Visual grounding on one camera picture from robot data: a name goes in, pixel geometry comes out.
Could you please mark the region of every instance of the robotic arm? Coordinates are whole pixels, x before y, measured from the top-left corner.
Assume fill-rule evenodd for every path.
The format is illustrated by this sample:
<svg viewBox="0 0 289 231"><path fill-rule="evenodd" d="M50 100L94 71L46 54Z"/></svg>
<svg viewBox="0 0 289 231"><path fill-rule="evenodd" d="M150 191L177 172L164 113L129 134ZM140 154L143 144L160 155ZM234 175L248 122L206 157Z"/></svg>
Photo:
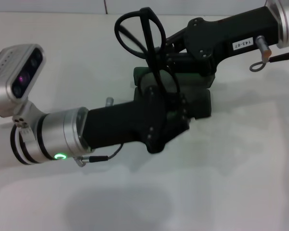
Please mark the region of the robotic arm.
<svg viewBox="0 0 289 231"><path fill-rule="evenodd" d="M141 19L146 48L121 25L131 17ZM149 21L160 30L158 48ZM44 114L27 100L45 63L40 46L18 45L0 53L0 116L13 116L11 147L22 164L73 157L83 167L113 157L86 156L94 149L133 141L144 143L151 154L163 151L166 143L189 129L191 118L210 117L208 88L222 60L259 49L262 61L255 65L262 66L250 68L259 71L268 62L289 59L289 53L271 57L269 48L289 46L289 1L269 0L264 7L217 22L195 18L169 38L152 10L143 8L120 17L115 34L128 52L146 59L148 67L134 70L137 88L132 102L90 111ZM121 34L142 52L130 49Z"/></svg>

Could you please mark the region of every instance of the white table surface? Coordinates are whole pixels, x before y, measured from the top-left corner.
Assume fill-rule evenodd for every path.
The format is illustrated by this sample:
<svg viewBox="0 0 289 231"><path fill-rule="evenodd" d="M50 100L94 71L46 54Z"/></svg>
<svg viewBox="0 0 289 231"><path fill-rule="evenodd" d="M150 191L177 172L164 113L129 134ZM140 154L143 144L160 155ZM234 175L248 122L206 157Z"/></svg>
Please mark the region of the white table surface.
<svg viewBox="0 0 289 231"><path fill-rule="evenodd" d="M126 102L133 68L145 62L117 42L117 18L0 13L0 51L19 43L45 49L29 95L42 111L103 107L108 96ZM160 17L168 36L192 18ZM0 118L0 231L289 231L289 61L251 73L259 60L253 51L223 61L212 117L193 121L154 156L131 143L85 168L73 160L7 167L17 165L12 124Z"/></svg>

